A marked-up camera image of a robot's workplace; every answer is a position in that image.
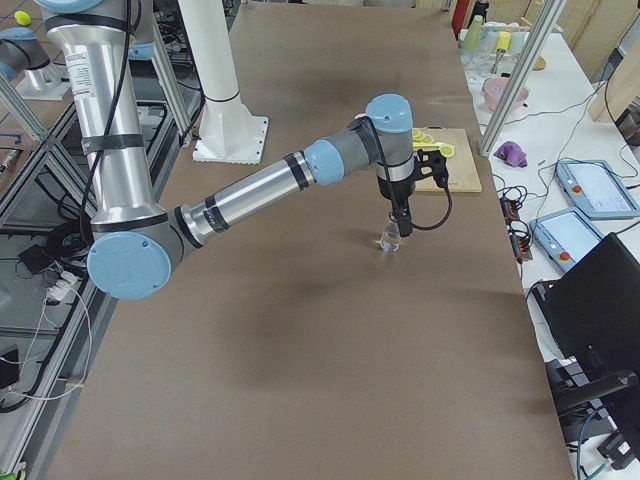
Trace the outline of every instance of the white connector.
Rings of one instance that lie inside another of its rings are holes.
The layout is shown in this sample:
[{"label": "white connector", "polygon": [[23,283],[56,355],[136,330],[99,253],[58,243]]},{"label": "white connector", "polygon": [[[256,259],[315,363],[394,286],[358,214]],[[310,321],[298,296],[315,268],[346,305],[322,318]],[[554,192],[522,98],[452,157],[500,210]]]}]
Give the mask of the white connector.
[{"label": "white connector", "polygon": [[78,277],[71,272],[63,271],[60,274],[60,280],[55,285],[47,288],[47,300],[60,303],[76,283],[78,283]]}]

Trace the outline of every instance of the plastic bottle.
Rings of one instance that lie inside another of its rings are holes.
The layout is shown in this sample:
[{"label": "plastic bottle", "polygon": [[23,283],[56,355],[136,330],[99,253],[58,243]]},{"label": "plastic bottle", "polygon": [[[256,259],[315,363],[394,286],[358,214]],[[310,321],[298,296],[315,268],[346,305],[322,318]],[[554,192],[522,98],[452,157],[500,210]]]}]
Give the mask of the plastic bottle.
[{"label": "plastic bottle", "polygon": [[400,241],[398,222],[389,214],[389,222],[382,230],[382,236],[380,237],[380,248],[388,253],[397,252],[400,249]]},{"label": "plastic bottle", "polygon": [[473,22],[471,22],[471,26],[469,27],[469,31],[462,40],[462,44],[460,45],[460,49],[462,50],[462,64],[468,65],[473,58],[473,54],[478,48],[478,43],[480,43],[480,34],[482,33],[482,16],[476,15],[473,17]]}]

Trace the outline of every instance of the blue cable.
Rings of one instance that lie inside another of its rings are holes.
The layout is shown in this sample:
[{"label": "blue cable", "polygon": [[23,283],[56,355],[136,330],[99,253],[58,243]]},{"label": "blue cable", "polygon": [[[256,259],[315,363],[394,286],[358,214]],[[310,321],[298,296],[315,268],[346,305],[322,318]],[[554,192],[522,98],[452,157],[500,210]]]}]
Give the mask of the blue cable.
[{"label": "blue cable", "polygon": [[[580,435],[578,436],[578,448],[576,449],[576,478],[577,478],[577,480],[581,480],[581,478],[582,478],[582,472],[580,471],[580,449],[582,447],[582,443],[584,442],[584,432],[587,429],[587,425],[589,424],[589,422],[591,420],[593,420],[593,417],[595,417],[596,414],[600,410],[604,410],[604,406],[603,405],[599,406],[593,412],[591,412],[589,414],[589,416],[585,419],[584,423],[582,424],[582,427],[580,427]],[[586,478],[586,480],[591,480],[591,479],[595,478],[596,475],[599,475],[600,473],[602,473],[602,470],[604,470],[605,467],[606,467],[606,464],[600,465],[598,470],[596,470],[594,473],[589,475]]]}]

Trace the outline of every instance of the wooden cutting board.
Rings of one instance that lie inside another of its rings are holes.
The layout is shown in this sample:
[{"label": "wooden cutting board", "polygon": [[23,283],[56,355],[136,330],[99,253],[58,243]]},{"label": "wooden cutting board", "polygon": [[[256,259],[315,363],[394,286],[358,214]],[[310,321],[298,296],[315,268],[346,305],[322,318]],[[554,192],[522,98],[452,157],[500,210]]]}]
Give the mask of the wooden cutting board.
[{"label": "wooden cutting board", "polygon": [[[471,154],[467,134],[462,128],[421,128],[423,132],[431,135],[434,141],[453,145],[455,155],[447,159],[447,169],[449,170],[449,190],[454,192],[482,191],[482,184],[478,178],[476,164]],[[416,182],[417,192],[439,192],[431,178]]]}]

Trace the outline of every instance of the green object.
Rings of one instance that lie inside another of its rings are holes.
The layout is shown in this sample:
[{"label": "green object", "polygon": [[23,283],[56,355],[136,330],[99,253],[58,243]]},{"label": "green object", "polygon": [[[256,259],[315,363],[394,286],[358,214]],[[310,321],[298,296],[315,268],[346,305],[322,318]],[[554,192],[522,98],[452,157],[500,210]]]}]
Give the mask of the green object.
[{"label": "green object", "polygon": [[476,48],[478,48],[478,44],[480,43],[480,33],[482,33],[482,17],[480,15],[476,15],[473,17],[473,22],[471,22],[469,31],[465,35],[464,40],[462,40],[460,48],[462,48],[462,50],[467,50],[468,52],[475,52]]}]

